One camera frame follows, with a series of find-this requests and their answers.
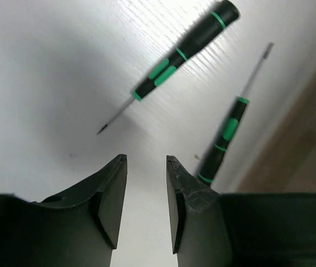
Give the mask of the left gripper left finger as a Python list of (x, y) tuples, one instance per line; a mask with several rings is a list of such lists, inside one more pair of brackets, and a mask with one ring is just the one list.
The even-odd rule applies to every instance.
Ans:
[(0, 266), (109, 266), (126, 181), (127, 157), (120, 154), (41, 202), (0, 194)]

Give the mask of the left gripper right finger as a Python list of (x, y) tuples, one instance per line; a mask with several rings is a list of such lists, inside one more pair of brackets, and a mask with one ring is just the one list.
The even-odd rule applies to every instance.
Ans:
[(179, 266), (316, 266), (316, 193), (219, 194), (166, 158)]

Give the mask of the small green-black precision screwdriver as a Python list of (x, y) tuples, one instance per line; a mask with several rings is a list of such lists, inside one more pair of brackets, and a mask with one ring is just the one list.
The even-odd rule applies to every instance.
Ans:
[(207, 186), (210, 186), (214, 181), (220, 166), (224, 161), (224, 157), (228, 151), (229, 145), (232, 142), (238, 127), (244, 116), (250, 100), (248, 94), (253, 86), (264, 62), (270, 55), (274, 47), (273, 42), (269, 42), (263, 50), (260, 58), (258, 59), (251, 75), (249, 76), (242, 92), (235, 98), (234, 103), (225, 116), (217, 134), (214, 136), (213, 141), (207, 152), (205, 153), (202, 162), (196, 173), (196, 178)]

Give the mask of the beige tool box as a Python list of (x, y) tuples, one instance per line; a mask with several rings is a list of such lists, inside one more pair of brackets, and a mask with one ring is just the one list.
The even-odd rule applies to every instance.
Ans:
[(316, 74), (238, 192), (316, 192)]

